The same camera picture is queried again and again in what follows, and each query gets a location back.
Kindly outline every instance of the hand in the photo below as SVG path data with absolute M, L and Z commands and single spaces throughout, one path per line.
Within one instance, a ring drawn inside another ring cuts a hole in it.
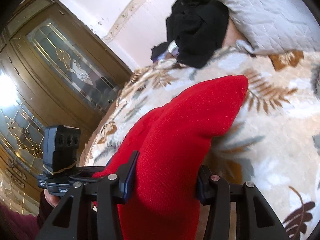
M 59 197 L 51 195 L 47 189 L 44 190 L 44 196 L 46 201 L 53 207 L 57 206 L 60 201 Z

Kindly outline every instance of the white blanket with leaf pattern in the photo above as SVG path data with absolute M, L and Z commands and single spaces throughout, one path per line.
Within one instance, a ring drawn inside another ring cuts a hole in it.
M 307 239 L 320 219 L 320 53 L 251 57 L 223 48 L 202 69 L 167 54 L 137 70 L 91 146 L 87 166 L 106 165 L 132 126 L 186 88 L 243 74 L 246 102 L 231 130 L 214 138 L 205 163 L 229 182 L 255 182 L 291 239 Z

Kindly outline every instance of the white quilted pillowcase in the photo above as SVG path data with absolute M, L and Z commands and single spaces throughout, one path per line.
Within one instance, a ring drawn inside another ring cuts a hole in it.
M 320 50 L 320 26 L 302 0 L 219 0 L 239 31 L 237 49 L 252 54 Z

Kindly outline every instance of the maroon sleeve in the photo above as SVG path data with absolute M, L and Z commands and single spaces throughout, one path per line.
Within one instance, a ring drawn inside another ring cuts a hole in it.
M 47 217 L 50 215 L 53 207 L 45 199 L 44 191 L 40 194 L 39 214 L 37 216 L 38 227 L 41 228 Z
M 39 204 L 39 214 L 37 217 L 33 215 L 21 215 L 0 204 L 0 231 L 8 235 L 8 239 L 34 240 L 53 209 L 46 201 L 44 192 L 40 195 Z

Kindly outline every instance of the screw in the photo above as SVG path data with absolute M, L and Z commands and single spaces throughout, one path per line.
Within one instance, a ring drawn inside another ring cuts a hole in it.
M 218 175 L 212 175 L 210 178 L 211 178 L 211 180 L 213 180 L 213 181 L 218 181 L 218 180 L 220 180 L 220 177 L 219 177 Z
M 118 176 L 117 176 L 117 174 L 110 174 L 109 176 L 108 176 L 108 179 L 109 180 L 115 180 L 115 179 L 117 179 L 118 178 Z
M 81 181 L 76 181 L 74 184 L 72 184 L 73 187 L 78 188 L 82 185 Z
M 248 187 L 254 187 L 254 182 L 253 181 L 247 181 L 246 183 L 245 183 Z

